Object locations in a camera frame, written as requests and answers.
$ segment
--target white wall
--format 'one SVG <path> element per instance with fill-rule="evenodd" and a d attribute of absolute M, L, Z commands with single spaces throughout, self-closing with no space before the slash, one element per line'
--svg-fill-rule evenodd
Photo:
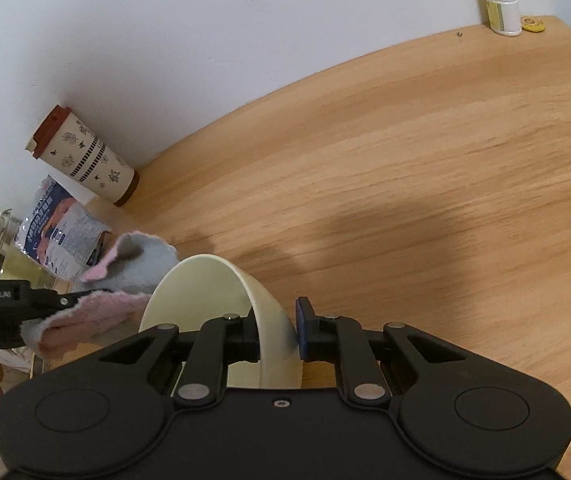
<path fill-rule="evenodd" d="M 520 1 L 571 25 L 571 0 Z M 479 20 L 477 0 L 0 0 L 0 210 L 48 174 L 23 148 L 54 104 L 139 166 L 297 79 Z"/>

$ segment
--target brown lid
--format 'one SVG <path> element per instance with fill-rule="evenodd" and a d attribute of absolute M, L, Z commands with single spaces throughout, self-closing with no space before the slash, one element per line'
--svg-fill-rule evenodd
<path fill-rule="evenodd" d="M 54 135 L 59 131 L 59 128 L 63 126 L 70 112 L 72 112 L 72 108 L 63 108 L 57 105 L 44 119 L 26 147 L 27 150 L 32 152 L 34 158 L 39 158 L 44 154 L 48 144 L 50 144 Z"/>
<path fill-rule="evenodd" d="M 134 170 L 132 180 L 130 181 L 130 186 L 128 186 L 128 189 L 126 189 L 126 192 L 123 194 L 123 196 L 115 202 L 116 206 L 121 207 L 128 200 L 130 200 L 130 197 L 133 195 L 134 190 L 139 185 L 139 179 L 140 179 L 139 174 L 136 172 L 136 170 Z"/>

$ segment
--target pill bottle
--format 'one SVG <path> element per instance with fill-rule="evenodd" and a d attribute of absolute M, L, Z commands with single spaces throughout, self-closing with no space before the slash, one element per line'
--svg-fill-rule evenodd
<path fill-rule="evenodd" d="M 486 0 L 489 26 L 497 34 L 518 36 L 521 34 L 521 14 L 518 0 Z"/>

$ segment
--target white bowl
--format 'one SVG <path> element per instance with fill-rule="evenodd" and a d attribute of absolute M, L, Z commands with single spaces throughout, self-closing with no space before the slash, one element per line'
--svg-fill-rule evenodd
<path fill-rule="evenodd" d="M 174 323 L 182 332 L 190 332 L 224 314 L 245 317 L 251 308 L 261 361 L 230 365 L 228 386 L 300 388 L 302 364 L 290 318 L 261 283 L 214 254 L 191 256 L 166 274 L 150 298 L 139 332 L 160 323 Z"/>

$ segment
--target gray cloth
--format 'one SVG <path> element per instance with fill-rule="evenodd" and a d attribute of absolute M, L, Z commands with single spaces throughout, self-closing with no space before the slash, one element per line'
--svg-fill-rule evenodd
<path fill-rule="evenodd" d="M 72 290 L 104 289 L 152 294 L 163 276 L 178 263 L 177 250 L 161 238 L 140 232 L 128 233 L 118 237 L 115 246 L 84 274 L 102 277 L 74 283 Z"/>

